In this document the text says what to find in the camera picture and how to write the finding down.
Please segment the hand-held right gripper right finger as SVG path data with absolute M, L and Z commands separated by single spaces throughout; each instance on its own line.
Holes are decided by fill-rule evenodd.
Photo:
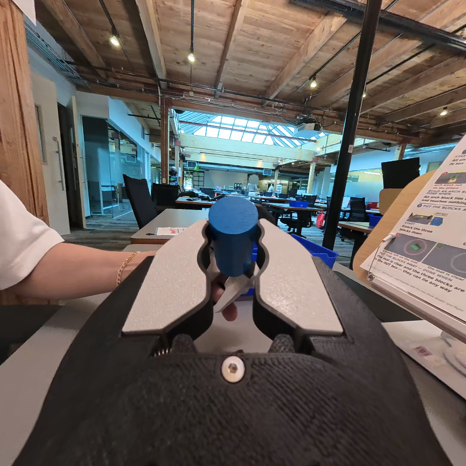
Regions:
M 279 334 L 291 336 L 293 342 L 307 336 L 342 336 L 342 324 L 315 257 L 266 219 L 258 221 L 258 229 L 255 326 L 271 340 Z

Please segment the glass skylight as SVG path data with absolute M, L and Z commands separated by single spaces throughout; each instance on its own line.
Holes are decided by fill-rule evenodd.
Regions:
M 289 148 L 314 142 L 324 144 L 321 140 L 329 136 L 322 131 L 300 130 L 289 124 L 198 112 L 182 113 L 179 128 L 183 134 Z

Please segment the long wooden office desk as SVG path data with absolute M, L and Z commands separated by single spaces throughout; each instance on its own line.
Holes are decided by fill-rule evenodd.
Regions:
M 198 197 L 187 198 L 179 197 L 175 201 L 175 206 L 178 209 L 187 209 L 187 210 L 202 210 L 209 209 L 216 204 L 216 201 L 206 200 Z

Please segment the white stand base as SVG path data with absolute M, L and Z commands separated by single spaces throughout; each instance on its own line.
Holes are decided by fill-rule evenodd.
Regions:
M 466 398 L 466 345 L 425 320 L 382 323 L 395 345 Z

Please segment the blue wooden cylinder block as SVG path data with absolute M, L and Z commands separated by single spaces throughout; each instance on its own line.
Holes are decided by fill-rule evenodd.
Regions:
M 209 209 L 211 243 L 224 275 L 238 277 L 248 272 L 258 220 L 256 206 L 245 197 L 224 197 Z

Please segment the black office chair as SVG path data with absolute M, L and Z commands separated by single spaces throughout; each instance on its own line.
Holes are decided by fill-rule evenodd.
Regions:
M 314 208 L 317 195 L 303 195 L 300 198 L 296 197 L 293 200 L 307 201 L 308 208 Z M 293 230 L 293 233 L 306 238 L 306 236 L 302 235 L 302 229 L 312 226 L 313 214 L 315 214 L 315 211 L 290 211 L 288 209 L 281 215 L 280 221 L 288 227 L 289 233 Z
M 349 216 L 347 222 L 363 222 L 369 223 L 369 216 L 366 213 L 366 202 L 365 198 L 351 197 L 349 202 Z M 364 237 L 365 233 L 356 230 L 350 230 L 346 228 L 341 228 L 341 241 L 354 240 L 356 237 Z
M 158 216 L 166 209 L 177 209 L 176 200 L 179 197 L 179 186 L 163 183 L 153 183 L 151 187 L 151 199 Z
M 157 216 L 146 179 L 131 178 L 123 174 L 125 190 L 130 201 L 139 229 L 142 229 Z

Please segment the person's left forearm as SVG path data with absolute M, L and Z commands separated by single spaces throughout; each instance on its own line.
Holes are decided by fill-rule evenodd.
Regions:
M 60 243 L 20 283 L 5 289 L 27 298 L 69 300 L 113 291 L 157 252 L 111 252 Z

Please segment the person's left hand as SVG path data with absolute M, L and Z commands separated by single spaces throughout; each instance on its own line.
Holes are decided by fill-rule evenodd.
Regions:
M 220 273 L 212 282 L 211 282 L 211 297 L 213 304 L 216 304 L 223 296 L 225 292 L 225 282 L 227 277 Z M 222 315 L 224 319 L 228 322 L 233 322 L 236 320 L 238 312 L 237 307 L 234 302 L 230 303 L 222 310 Z

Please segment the black monitor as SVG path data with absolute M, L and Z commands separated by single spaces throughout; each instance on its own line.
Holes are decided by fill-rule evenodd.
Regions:
M 381 163 L 383 188 L 403 189 L 420 176 L 419 157 Z

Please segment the blue plastic bin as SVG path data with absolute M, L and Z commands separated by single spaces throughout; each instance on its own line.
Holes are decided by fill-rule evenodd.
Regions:
M 324 248 L 323 246 L 320 246 L 314 242 L 311 242 L 307 240 L 304 237 L 298 236 L 294 233 L 291 235 L 294 239 L 296 239 L 302 246 L 305 247 L 305 249 L 313 256 L 320 258 L 331 270 L 333 269 L 336 259 L 339 255 L 339 253 L 334 252 L 333 250 L 329 250 L 327 248 Z M 257 261 L 257 252 L 258 252 L 258 246 L 256 243 L 253 244 L 253 252 L 252 252 L 252 261 Z M 241 295 L 243 296 L 253 296 L 254 294 L 254 287 L 248 288 L 245 293 Z

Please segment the grey desk with wood edge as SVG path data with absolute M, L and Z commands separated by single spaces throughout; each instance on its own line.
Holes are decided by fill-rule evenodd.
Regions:
M 187 228 L 197 221 L 208 218 L 208 209 L 165 209 L 157 217 L 139 229 L 130 238 L 132 245 L 162 245 L 173 237 L 163 234 L 168 228 Z

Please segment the black metal pole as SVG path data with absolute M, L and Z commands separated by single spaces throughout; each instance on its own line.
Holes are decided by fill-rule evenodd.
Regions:
M 365 91 L 381 8 L 381 0 L 369 0 L 366 3 L 355 70 L 344 121 L 341 147 L 337 160 L 335 179 L 330 199 L 330 206 L 327 210 L 327 222 L 323 236 L 323 247 L 331 250 L 333 250 L 335 245 L 337 227 L 340 219 L 341 207 L 346 189 L 352 151 L 354 148 L 354 141 L 362 107 L 363 94 Z

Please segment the glass office door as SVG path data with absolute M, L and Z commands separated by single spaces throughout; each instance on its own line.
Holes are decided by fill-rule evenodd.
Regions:
M 145 178 L 145 151 L 107 119 L 82 116 L 90 214 L 119 218 L 132 211 L 124 175 Z

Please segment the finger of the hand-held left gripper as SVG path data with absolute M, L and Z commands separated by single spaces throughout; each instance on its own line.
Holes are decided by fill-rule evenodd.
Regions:
M 239 296 L 247 294 L 249 289 L 253 289 L 255 277 L 246 275 L 238 277 L 228 277 L 225 282 L 225 290 L 218 302 L 214 305 L 214 313 L 221 313 Z

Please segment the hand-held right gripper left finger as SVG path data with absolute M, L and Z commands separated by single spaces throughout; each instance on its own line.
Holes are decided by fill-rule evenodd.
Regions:
M 157 251 L 133 302 L 124 335 L 178 334 L 197 339 L 213 323 L 208 220 L 201 219 Z

